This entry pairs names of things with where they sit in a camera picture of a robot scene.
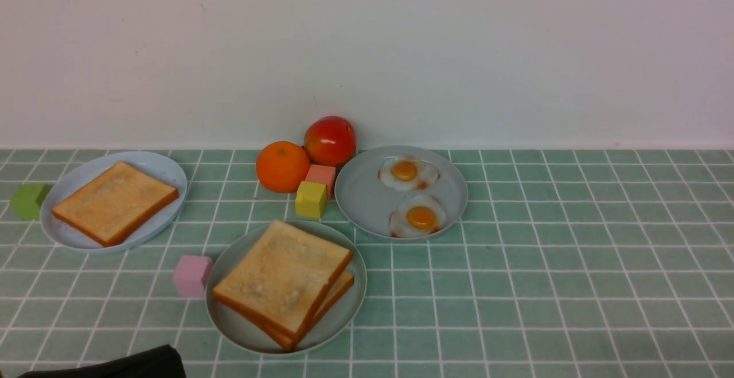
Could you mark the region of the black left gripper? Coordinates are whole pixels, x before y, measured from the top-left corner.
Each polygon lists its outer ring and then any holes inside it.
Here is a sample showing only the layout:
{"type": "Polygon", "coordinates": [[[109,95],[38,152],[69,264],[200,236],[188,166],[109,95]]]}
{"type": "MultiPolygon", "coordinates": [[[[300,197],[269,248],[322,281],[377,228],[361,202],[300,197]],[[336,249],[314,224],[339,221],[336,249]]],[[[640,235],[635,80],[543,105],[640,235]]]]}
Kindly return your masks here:
{"type": "Polygon", "coordinates": [[[116,360],[87,367],[27,371],[21,377],[186,377],[178,351],[165,344],[116,360]]]}

